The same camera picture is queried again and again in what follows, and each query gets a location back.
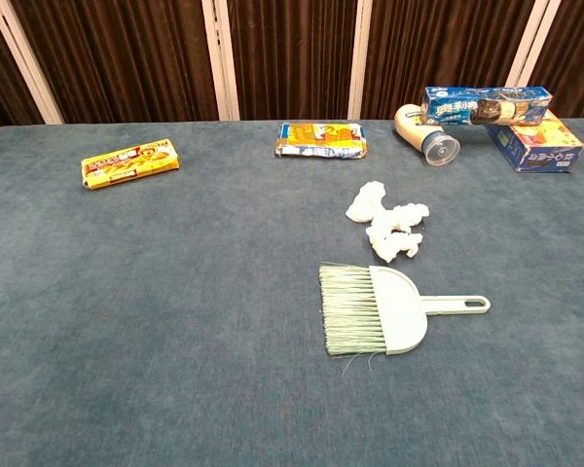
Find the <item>small green hand broom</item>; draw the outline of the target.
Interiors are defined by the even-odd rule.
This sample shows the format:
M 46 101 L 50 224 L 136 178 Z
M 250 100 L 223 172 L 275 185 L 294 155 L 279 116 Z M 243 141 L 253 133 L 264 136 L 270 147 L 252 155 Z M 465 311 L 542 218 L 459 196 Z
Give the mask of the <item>small green hand broom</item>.
M 397 355 L 424 339 L 428 318 L 485 314 L 483 296 L 423 296 L 406 274 L 380 266 L 325 263 L 319 267 L 327 354 Z

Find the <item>blue yellow foil snack packet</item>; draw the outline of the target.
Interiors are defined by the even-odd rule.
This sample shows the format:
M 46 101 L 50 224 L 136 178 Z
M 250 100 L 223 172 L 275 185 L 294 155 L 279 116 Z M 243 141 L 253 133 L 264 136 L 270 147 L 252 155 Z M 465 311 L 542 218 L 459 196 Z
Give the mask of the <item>blue yellow foil snack packet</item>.
M 355 123 L 283 123 L 274 147 L 279 158 L 357 160 L 367 152 L 365 129 Z

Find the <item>blue felt table cover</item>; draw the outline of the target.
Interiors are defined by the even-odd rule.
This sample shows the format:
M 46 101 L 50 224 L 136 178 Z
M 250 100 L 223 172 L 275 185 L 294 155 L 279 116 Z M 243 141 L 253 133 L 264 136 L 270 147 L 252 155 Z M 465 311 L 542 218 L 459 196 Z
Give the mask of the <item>blue felt table cover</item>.
M 456 126 L 432 167 L 364 126 L 358 161 L 278 158 L 275 122 L 0 127 L 0 467 L 584 467 L 584 151 L 523 174 Z M 162 139 L 179 169 L 83 186 Z M 375 180 L 430 210 L 394 267 L 492 306 L 332 358 L 318 269 L 376 262 Z

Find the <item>white squeeze bottle clear cap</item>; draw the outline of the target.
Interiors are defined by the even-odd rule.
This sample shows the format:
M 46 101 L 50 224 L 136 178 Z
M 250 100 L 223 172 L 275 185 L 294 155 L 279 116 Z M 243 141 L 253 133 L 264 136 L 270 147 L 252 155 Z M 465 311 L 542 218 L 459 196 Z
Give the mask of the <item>white squeeze bottle clear cap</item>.
M 430 165 L 448 164 L 459 154 L 459 142 L 441 126 L 425 124 L 418 105 L 401 106 L 395 113 L 394 126 L 396 132 L 422 153 Z

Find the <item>yellow red snack box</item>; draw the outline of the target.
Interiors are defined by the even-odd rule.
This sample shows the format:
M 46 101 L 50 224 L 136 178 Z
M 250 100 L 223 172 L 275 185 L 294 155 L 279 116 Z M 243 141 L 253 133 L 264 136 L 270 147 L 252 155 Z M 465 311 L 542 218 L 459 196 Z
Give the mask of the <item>yellow red snack box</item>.
M 162 139 L 82 160 L 82 184 L 96 190 L 179 168 L 172 142 Z

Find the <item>long blue cookie box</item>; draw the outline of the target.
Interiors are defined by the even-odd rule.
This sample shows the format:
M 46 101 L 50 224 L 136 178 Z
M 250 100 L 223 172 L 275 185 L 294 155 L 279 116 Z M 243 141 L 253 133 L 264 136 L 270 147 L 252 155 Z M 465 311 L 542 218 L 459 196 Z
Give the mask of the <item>long blue cookie box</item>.
M 426 87 L 420 118 L 432 126 L 538 126 L 552 98 L 544 87 Z

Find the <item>blue yellow cracker box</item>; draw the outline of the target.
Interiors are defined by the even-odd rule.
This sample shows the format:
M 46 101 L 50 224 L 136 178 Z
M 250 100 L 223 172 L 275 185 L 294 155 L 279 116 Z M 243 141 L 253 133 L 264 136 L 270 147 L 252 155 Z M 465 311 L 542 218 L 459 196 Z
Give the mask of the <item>blue yellow cracker box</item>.
M 571 172 L 584 143 L 550 110 L 539 126 L 486 125 L 500 153 L 517 172 Z

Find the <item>white partition post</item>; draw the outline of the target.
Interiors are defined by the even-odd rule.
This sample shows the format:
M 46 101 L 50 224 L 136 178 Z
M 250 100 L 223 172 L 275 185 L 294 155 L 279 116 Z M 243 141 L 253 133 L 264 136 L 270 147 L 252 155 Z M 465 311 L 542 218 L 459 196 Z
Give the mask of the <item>white partition post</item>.
M 220 121 L 239 121 L 237 80 L 227 0 L 201 0 Z
M 53 92 L 11 0 L 0 0 L 0 33 L 46 125 L 63 125 Z
M 506 87 L 525 87 L 539 59 L 563 0 L 534 0 L 527 25 L 505 82 Z
M 361 114 L 372 11 L 373 0 L 357 0 L 347 107 L 349 120 L 358 120 Z

